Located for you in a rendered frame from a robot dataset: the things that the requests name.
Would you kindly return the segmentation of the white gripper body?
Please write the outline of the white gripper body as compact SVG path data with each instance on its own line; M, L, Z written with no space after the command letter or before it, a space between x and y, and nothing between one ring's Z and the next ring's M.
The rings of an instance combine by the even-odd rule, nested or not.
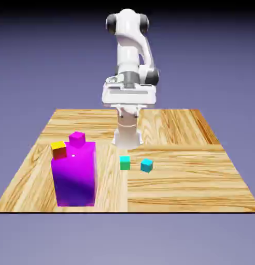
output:
M134 88L124 88L124 83L104 83L102 103L106 107L118 106L154 106L156 103L154 85L137 84Z

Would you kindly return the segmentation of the small magenta cube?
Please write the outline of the small magenta cube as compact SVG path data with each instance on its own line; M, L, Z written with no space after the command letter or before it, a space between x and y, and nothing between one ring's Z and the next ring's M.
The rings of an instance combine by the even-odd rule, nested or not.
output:
M82 148L86 143L85 133L75 131L69 135L69 144L74 148Z

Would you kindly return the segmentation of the small green cube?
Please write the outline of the small green cube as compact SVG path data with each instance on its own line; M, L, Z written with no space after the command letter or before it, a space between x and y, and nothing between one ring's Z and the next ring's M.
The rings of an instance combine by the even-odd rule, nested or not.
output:
M120 169L130 170L131 160L129 156L120 156Z

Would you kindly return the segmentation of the small cyan cube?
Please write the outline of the small cyan cube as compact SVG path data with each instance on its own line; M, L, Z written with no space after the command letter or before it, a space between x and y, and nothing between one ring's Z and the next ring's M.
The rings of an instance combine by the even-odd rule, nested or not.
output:
M149 173L153 169L153 161L150 159L144 159L140 163L141 171Z

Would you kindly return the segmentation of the small orange cube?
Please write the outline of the small orange cube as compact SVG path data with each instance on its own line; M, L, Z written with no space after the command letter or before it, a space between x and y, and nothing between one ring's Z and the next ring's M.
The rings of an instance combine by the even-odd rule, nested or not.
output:
M54 160L67 157L66 144L64 141L56 141L50 144Z

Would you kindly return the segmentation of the large magenta box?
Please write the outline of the large magenta box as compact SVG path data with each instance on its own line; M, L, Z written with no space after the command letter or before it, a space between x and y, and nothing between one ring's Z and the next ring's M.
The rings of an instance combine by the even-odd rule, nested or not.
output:
M75 148L66 142L67 157L52 160L51 169L59 207L93 207L97 191L96 143Z

